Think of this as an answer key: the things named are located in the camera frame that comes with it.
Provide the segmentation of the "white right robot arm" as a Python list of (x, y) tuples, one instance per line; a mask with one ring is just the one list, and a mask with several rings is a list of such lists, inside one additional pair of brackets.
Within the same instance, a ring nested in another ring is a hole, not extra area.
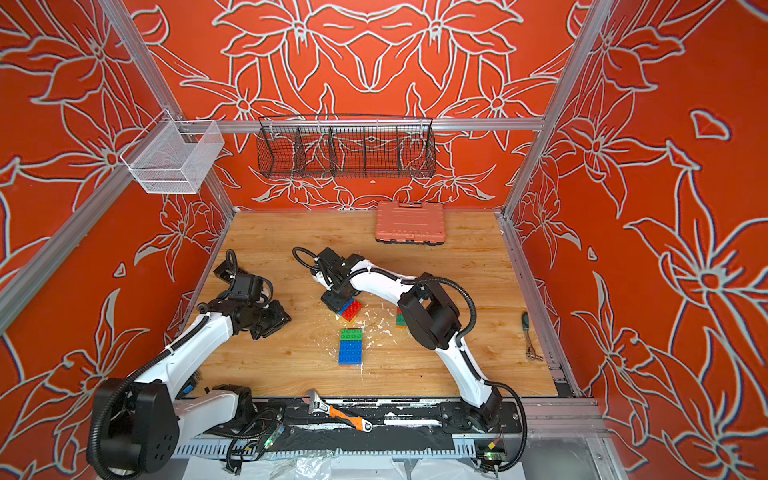
[(455, 381), (468, 422), (489, 431), (496, 427), (503, 397), (499, 388), (484, 375), (474, 359), (465, 336), (476, 325), (477, 310), (469, 294), (456, 282), (424, 273), (405, 276), (381, 268), (353, 254), (347, 258), (330, 248), (314, 254), (296, 247), (302, 262), (316, 282), (323, 286), (322, 302), (337, 315), (351, 310), (361, 293), (394, 304), (411, 336), (422, 347), (436, 352)]

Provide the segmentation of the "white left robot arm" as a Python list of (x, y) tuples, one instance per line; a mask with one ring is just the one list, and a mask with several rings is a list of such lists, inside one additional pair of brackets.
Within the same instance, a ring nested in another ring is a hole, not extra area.
[(189, 328), (124, 379), (110, 378), (94, 395), (86, 458), (102, 479), (135, 479), (162, 469), (177, 446), (210, 433), (234, 441), (271, 433), (273, 409), (259, 411), (251, 390), (221, 385), (184, 400), (180, 393), (206, 359), (241, 332), (266, 338), (291, 320), (279, 301), (212, 300), (198, 306)]

